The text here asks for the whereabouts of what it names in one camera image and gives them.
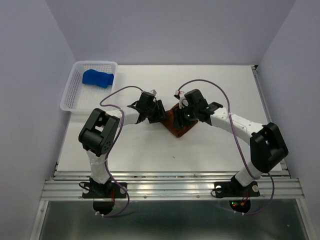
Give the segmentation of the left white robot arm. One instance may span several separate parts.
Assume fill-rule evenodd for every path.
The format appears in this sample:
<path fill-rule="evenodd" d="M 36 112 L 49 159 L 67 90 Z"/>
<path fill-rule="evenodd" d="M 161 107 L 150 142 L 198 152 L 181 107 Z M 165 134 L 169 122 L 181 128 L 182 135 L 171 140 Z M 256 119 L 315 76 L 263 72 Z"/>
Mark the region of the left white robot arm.
<path fill-rule="evenodd" d="M 153 124 L 168 119 L 163 102 L 147 91 L 143 91 L 137 101 L 126 107 L 112 104 L 107 107 L 111 110 L 95 108 L 78 136 L 90 164 L 89 181 L 79 183 L 85 199 L 111 197 L 117 184 L 113 182 L 108 168 L 108 157 L 124 126 L 145 120 Z"/>

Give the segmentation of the blue towel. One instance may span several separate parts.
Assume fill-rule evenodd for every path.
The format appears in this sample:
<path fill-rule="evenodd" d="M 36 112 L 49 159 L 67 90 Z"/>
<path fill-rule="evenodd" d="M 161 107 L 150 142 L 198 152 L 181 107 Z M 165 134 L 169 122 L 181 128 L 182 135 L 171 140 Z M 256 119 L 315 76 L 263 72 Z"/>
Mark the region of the blue towel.
<path fill-rule="evenodd" d="M 96 71 L 94 69 L 86 70 L 82 75 L 82 83 L 107 89 L 113 85 L 114 74 Z"/>

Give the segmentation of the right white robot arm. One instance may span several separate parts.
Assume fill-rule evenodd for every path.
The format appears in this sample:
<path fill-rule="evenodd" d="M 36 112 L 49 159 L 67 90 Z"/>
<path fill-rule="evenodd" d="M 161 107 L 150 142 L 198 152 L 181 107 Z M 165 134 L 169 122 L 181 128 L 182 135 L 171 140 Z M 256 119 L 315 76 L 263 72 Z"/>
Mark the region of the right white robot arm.
<path fill-rule="evenodd" d="M 211 194 L 215 198 L 260 196 L 257 180 L 268 174 L 288 154 L 279 127 L 269 122 L 256 123 L 231 113 L 217 102 L 208 103 L 198 89 L 189 92 L 177 90 L 178 106 L 173 109 L 173 127 L 182 129 L 199 121 L 231 133 L 234 140 L 243 140 L 250 147 L 250 160 L 244 162 L 229 181 L 214 183 Z"/>

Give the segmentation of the brown towel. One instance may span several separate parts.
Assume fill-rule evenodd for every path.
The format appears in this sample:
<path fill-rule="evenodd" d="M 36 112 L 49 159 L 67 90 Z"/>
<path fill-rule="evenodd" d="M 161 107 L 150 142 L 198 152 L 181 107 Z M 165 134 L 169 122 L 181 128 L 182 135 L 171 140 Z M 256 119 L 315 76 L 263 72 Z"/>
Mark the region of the brown towel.
<path fill-rule="evenodd" d="M 167 110 L 165 113 L 167 115 L 167 120 L 162 121 L 162 125 L 173 134 L 176 138 L 181 138 L 190 129 L 192 129 L 199 121 L 193 120 L 188 122 L 178 121 L 178 110 L 179 104 L 175 104 L 171 109 Z"/>

